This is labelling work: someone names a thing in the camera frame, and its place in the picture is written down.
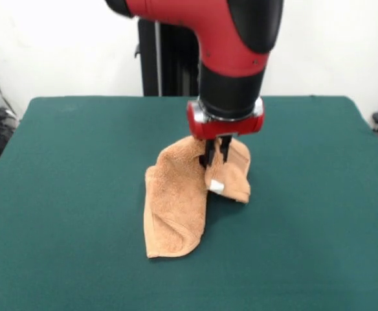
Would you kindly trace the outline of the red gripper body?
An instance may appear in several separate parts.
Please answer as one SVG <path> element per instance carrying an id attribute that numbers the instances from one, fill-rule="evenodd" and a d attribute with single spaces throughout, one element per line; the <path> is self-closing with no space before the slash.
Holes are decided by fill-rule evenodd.
<path id="1" fill-rule="evenodd" d="M 263 100 L 256 100 L 252 114 L 238 121 L 221 121 L 207 115 L 198 100 L 189 100 L 186 114 L 190 133 L 197 139 L 249 135 L 261 130 L 265 118 Z"/>

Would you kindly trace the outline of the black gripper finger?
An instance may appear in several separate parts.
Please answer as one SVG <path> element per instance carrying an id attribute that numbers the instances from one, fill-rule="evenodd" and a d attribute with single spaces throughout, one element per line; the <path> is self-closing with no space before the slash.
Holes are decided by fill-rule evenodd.
<path id="1" fill-rule="evenodd" d="M 204 154 L 199 156 L 199 164 L 203 168 L 209 167 L 214 159 L 215 154 L 215 140 L 214 139 L 207 139 L 205 141 L 205 151 Z"/>
<path id="2" fill-rule="evenodd" d="M 231 140 L 232 140 L 231 135 L 222 136 L 221 138 L 221 145 L 219 147 L 219 150 L 223 155 L 224 163 L 226 163 L 228 160 L 228 152 L 229 152 Z"/>

